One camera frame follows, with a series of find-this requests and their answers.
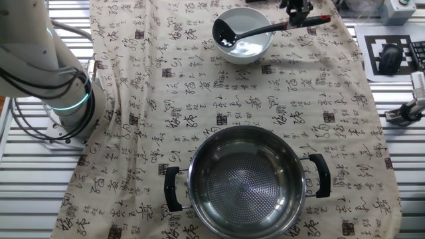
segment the pot handle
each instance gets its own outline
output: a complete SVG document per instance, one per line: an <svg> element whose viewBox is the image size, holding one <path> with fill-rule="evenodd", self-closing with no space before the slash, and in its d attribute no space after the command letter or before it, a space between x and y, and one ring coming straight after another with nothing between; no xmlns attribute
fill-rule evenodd
<svg viewBox="0 0 425 239"><path fill-rule="evenodd" d="M317 170L319 171L320 188L316 192L316 197L329 197L331 195L331 173L329 172L325 159L318 153L309 155L309 159L316 164Z"/></svg>
<svg viewBox="0 0 425 239"><path fill-rule="evenodd" d="M183 209L192 208L191 206L181 206L175 194L175 175L179 173L179 171L186 170L187 169L180 170L179 167L169 167L165 172L164 195L170 212L179 212Z"/></svg>

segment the black ladle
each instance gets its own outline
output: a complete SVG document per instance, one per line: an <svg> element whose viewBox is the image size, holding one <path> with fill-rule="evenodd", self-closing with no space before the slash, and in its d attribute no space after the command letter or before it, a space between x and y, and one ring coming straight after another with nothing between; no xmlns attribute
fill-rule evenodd
<svg viewBox="0 0 425 239"><path fill-rule="evenodd" d="M309 17L309 18L306 18L299 27L316 26L316 25L328 23L330 21L331 21L331 16L329 15L323 15L319 17ZM214 40L219 45L223 47L232 47L240 39L251 37L254 35L259 35L262 33L269 33L273 31L284 31L287 29L287 26L288 26L288 23L279 23L279 24L273 24L273 25L269 25L265 27L260 27L259 29L248 31L247 33L236 34L230 28L230 26L227 25L226 22L224 22L221 19L217 19L214 22L214 25L212 26L212 37L214 37Z"/></svg>

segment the computer mouse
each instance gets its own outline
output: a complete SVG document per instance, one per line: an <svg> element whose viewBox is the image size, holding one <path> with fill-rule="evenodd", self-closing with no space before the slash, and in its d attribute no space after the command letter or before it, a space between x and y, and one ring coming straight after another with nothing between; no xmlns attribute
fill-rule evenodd
<svg viewBox="0 0 425 239"><path fill-rule="evenodd" d="M379 61L379 71L392 76L398 72L403 59L403 49L396 44L386 44Z"/></svg>

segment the metal grating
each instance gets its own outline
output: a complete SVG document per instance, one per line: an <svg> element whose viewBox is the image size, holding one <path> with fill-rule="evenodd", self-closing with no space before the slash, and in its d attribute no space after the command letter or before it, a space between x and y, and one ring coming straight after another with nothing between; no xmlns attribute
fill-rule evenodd
<svg viewBox="0 0 425 239"><path fill-rule="evenodd" d="M425 1L420 2L408 24L425 25ZM90 32L89 1L48 1L48 8L53 19ZM345 23L355 38L356 23L352 19L345 19ZM371 19L362 24L379 22ZM89 40L56 31L81 62L92 57ZM371 82L370 86L400 190L403 219L397 238L425 238L425 120L401 128L384 119L385 110L411 101L412 84ZM30 123L46 131L48 118L40 101L26 98L19 103ZM42 141L20 130L5 112L0 122L5 127L0 134L0 238L50 238L80 151L47 149Z"/></svg>

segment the fabric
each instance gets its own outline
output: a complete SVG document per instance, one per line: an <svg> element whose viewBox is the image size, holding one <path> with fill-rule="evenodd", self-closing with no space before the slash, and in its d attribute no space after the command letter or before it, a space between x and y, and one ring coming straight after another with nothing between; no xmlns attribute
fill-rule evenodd
<svg viewBox="0 0 425 239"><path fill-rule="evenodd" d="M305 200L282 238L385 238L400 228L394 171L361 51L330 0L310 16L326 25L276 32L249 65L225 62L214 19L252 7L287 21L273 1L95 1L90 22L107 104L70 179L52 238L218 238L193 210L169 212L167 167L187 168L197 147L233 125L272 130L300 156L323 154L331 196ZM302 162L308 194L315 165ZM177 198L190 206L187 172Z"/></svg>

